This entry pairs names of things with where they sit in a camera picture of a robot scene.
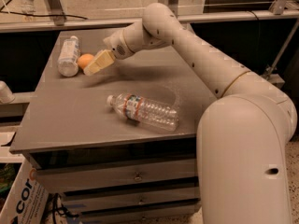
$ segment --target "floor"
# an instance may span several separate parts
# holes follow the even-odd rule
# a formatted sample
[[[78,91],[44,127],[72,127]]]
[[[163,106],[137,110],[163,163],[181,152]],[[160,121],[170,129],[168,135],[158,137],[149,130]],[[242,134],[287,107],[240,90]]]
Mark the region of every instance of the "floor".
[[[115,19],[140,17],[146,5],[157,0],[61,0],[66,14],[79,15],[89,19]],[[201,0],[179,0],[178,14],[194,14],[201,12]],[[36,14],[48,14],[47,3],[35,0]],[[12,0],[9,11],[21,12],[21,0]],[[50,18],[34,18],[34,21],[49,21]],[[0,14],[0,24],[7,22],[28,22],[24,16]],[[287,167],[289,175],[290,194],[292,201],[293,223],[299,223],[299,138],[294,138],[286,147]],[[201,210],[192,216],[165,217],[130,224],[203,224]]]

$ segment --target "gray cabinet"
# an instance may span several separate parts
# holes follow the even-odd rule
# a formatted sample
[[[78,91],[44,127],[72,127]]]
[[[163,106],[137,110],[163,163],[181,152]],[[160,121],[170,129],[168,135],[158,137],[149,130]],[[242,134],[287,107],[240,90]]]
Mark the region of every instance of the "gray cabinet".
[[[170,47],[141,51],[92,77],[57,71],[65,38],[76,35],[82,53],[95,53],[115,31],[60,34],[10,151],[22,153],[38,182],[59,193],[83,223],[194,213],[200,202],[197,124],[216,98],[178,54]],[[173,105],[178,128],[118,118],[106,99],[122,92]]]

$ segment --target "plastic bottle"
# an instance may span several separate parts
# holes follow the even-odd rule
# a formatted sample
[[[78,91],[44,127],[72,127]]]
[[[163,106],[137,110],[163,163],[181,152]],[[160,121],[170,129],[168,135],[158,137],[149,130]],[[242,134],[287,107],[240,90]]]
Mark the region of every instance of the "plastic bottle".
[[[58,58],[58,71],[65,77],[73,77],[78,72],[77,59],[79,56],[78,38],[72,35],[64,41]]]
[[[130,93],[110,95],[107,104],[111,105],[120,117],[144,122],[168,131],[178,126],[178,112],[169,105],[152,101]]]

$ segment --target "drawer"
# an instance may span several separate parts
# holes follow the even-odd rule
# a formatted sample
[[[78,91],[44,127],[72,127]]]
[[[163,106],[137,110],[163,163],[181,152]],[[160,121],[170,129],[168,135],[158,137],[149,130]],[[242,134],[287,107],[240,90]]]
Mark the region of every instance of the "drawer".
[[[55,169],[105,162],[144,160],[182,154],[196,154],[196,138],[148,141],[136,144],[75,148],[30,153],[38,169]]]
[[[150,207],[122,209],[107,212],[82,214],[80,221],[84,224],[96,223],[122,223],[127,221],[146,220],[157,217],[172,217],[178,215],[191,215],[200,208],[198,200],[159,204]]]
[[[99,189],[197,176],[196,159],[150,159],[38,170],[37,181],[49,193]]]
[[[99,189],[94,194],[66,196],[62,203],[68,210],[80,213],[199,198],[197,177],[138,186],[141,187]]]

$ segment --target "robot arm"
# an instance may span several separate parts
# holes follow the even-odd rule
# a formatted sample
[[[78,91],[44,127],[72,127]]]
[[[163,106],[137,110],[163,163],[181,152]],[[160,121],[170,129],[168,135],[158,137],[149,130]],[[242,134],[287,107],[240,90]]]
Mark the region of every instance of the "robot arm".
[[[205,224],[292,224],[284,150],[297,114],[285,93],[185,29],[162,4],[105,43],[117,59],[170,45],[219,98],[197,131]]]

